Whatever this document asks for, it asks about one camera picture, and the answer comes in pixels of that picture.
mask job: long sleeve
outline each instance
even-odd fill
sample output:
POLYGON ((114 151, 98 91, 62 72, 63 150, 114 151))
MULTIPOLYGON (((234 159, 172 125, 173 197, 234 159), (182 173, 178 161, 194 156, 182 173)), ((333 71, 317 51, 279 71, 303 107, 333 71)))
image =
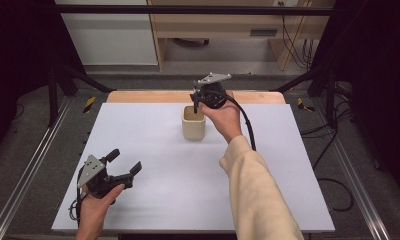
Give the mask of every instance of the long sleeve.
POLYGON ((219 164, 229 178, 239 240, 303 239, 266 162, 251 149, 246 137, 232 139, 219 164))

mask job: person's left hand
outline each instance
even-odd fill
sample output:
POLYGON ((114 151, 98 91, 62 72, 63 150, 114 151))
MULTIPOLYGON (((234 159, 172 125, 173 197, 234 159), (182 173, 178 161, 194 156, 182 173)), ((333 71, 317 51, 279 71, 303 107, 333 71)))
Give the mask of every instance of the person's left hand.
MULTIPOLYGON (((88 194, 84 198, 81 206, 79 229, 75 237, 76 240, 93 240, 100 236, 107 210, 124 188, 124 184, 118 185, 101 199, 91 194, 88 194)), ((84 185, 82 191, 88 192, 88 188, 84 185)))

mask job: cream colored container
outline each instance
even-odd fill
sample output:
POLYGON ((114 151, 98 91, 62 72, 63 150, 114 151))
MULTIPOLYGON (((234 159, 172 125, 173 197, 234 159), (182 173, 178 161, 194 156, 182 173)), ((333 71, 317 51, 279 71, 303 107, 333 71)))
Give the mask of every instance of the cream colored container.
POLYGON ((187 140, 200 141, 204 138, 206 131, 206 116, 197 109, 194 113, 194 106, 184 106, 182 110, 182 133, 187 140))

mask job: white tabletop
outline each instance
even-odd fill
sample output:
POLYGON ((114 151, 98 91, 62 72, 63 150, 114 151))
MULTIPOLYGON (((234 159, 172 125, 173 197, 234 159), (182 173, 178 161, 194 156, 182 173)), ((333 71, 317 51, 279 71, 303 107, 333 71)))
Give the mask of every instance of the white tabletop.
MULTIPOLYGON (((228 177, 219 167, 227 143, 207 119, 206 136, 182 135, 181 103, 104 103, 53 223, 75 232, 69 206, 76 176, 89 154, 98 159, 118 148, 110 175, 143 169, 109 208, 104 229, 118 233, 232 232, 228 177)), ((334 225, 287 104, 243 104, 262 154, 303 232, 334 231, 334 225)), ((248 136, 247 127, 243 132, 248 136)))

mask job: person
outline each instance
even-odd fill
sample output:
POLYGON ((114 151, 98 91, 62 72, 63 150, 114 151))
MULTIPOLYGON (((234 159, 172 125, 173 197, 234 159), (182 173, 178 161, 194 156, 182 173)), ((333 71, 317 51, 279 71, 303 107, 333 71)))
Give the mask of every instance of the person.
MULTIPOLYGON (((227 101, 220 109, 211 109, 202 103, 199 108, 228 143, 219 165, 229 178, 230 205, 237 238, 303 239, 266 162, 251 148, 242 133, 237 106, 227 101)), ((92 196, 84 199, 77 240, 96 239, 100 235, 108 206, 122 189, 117 186, 103 199, 92 196)))

